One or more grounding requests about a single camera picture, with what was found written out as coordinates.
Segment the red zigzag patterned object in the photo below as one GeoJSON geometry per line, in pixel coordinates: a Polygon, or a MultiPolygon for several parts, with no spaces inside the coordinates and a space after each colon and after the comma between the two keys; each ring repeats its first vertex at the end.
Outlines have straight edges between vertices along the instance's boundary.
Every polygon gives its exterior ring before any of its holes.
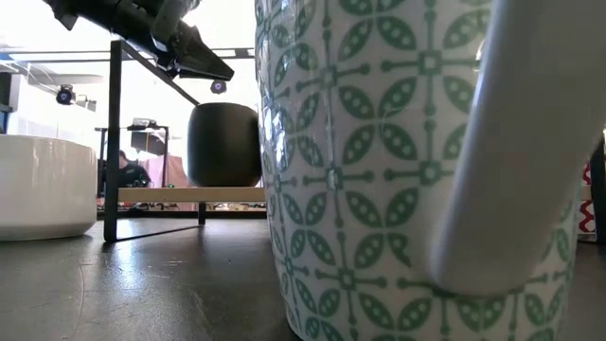
{"type": "Polygon", "coordinates": [[[581,200],[579,206],[579,233],[587,237],[596,236],[596,223],[594,215],[594,206],[591,196],[591,172],[590,165],[587,164],[581,177],[581,200]]]}

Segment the white mug green leaf pattern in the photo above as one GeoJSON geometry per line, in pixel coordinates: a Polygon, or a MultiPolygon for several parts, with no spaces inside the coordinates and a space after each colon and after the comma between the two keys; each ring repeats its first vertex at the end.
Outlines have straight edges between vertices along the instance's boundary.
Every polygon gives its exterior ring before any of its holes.
{"type": "Polygon", "coordinates": [[[606,0],[256,0],[300,341],[559,341],[606,0]]]}

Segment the cream mug pink inside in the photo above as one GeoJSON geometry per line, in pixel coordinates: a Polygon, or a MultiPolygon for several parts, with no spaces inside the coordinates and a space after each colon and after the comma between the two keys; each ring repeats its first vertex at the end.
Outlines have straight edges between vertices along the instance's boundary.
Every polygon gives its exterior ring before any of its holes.
{"type": "Polygon", "coordinates": [[[84,235],[97,221],[97,184],[92,148],[0,135],[0,242],[84,235]]]}

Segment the pink background panel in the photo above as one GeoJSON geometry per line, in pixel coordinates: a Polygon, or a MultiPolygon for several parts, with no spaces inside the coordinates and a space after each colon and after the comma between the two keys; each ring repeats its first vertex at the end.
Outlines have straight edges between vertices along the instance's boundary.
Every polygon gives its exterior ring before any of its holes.
{"type": "MultiPolygon", "coordinates": [[[[151,178],[151,187],[161,188],[164,157],[152,157],[147,160],[140,161],[139,165],[146,170],[151,178]]],[[[165,186],[169,187],[170,185],[173,185],[176,188],[188,188],[190,186],[184,172],[183,159],[180,156],[169,155],[167,165],[167,180],[165,182],[165,186]]]]}

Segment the black table mat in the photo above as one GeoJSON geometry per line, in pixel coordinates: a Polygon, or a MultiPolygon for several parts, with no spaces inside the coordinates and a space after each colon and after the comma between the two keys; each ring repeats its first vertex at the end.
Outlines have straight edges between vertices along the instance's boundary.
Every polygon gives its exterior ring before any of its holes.
{"type": "Polygon", "coordinates": [[[522,286],[473,298],[415,274],[402,231],[95,224],[0,242],[0,341],[606,341],[606,246],[539,249],[522,286]]]}

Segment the black background workstation frame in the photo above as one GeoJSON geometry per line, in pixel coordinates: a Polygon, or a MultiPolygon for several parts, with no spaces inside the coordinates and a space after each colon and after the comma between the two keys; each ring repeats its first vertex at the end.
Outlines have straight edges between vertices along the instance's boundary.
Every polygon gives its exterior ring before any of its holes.
{"type": "MultiPolygon", "coordinates": [[[[101,179],[101,174],[105,170],[107,162],[108,128],[95,127],[94,130],[96,133],[100,133],[98,194],[101,194],[100,186],[104,184],[104,181],[101,179]]],[[[169,127],[166,125],[158,125],[152,119],[142,119],[126,127],[120,127],[120,130],[131,133],[131,147],[138,153],[145,152],[163,157],[161,187],[166,187],[168,185],[169,127]]]]}

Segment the wooden board rack black legs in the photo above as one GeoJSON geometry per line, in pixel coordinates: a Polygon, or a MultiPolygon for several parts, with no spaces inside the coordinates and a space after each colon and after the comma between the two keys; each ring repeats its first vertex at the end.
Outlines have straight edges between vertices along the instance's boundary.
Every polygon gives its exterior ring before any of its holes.
{"type": "Polygon", "coordinates": [[[255,203],[264,200],[263,188],[210,187],[210,188],[120,188],[118,186],[120,109],[122,63],[128,55],[164,82],[184,99],[196,106],[199,101],[168,78],[134,47],[121,40],[114,40],[110,47],[109,109],[108,125],[101,136],[100,151],[107,154],[106,187],[104,196],[103,237],[107,243],[120,242],[117,236],[118,204],[120,202],[148,203],[196,203],[198,226],[205,224],[208,203],[255,203]]]}

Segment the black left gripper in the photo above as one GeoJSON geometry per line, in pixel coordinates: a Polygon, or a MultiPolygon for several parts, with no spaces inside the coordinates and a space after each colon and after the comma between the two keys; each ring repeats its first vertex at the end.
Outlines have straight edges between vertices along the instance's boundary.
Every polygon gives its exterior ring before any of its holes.
{"type": "Polygon", "coordinates": [[[82,18],[146,52],[167,50],[159,54],[158,67],[172,78],[230,81],[234,76],[196,27],[180,23],[201,0],[42,1],[67,30],[82,18]]]}

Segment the person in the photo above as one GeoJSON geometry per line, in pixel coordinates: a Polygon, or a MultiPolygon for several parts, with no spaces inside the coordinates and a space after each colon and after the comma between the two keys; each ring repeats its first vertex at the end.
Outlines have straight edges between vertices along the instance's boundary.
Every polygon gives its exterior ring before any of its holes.
{"type": "Polygon", "coordinates": [[[150,184],[151,178],[147,171],[130,161],[126,153],[120,150],[118,186],[120,188],[147,188],[150,184]]]}

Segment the teal blue mug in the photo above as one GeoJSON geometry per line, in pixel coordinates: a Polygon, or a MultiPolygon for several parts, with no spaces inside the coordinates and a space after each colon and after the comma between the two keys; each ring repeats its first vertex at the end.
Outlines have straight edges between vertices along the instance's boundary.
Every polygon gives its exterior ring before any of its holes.
{"type": "Polygon", "coordinates": [[[248,106],[209,102],[187,125],[187,178],[195,187],[253,187],[262,175],[258,114],[248,106]]]}

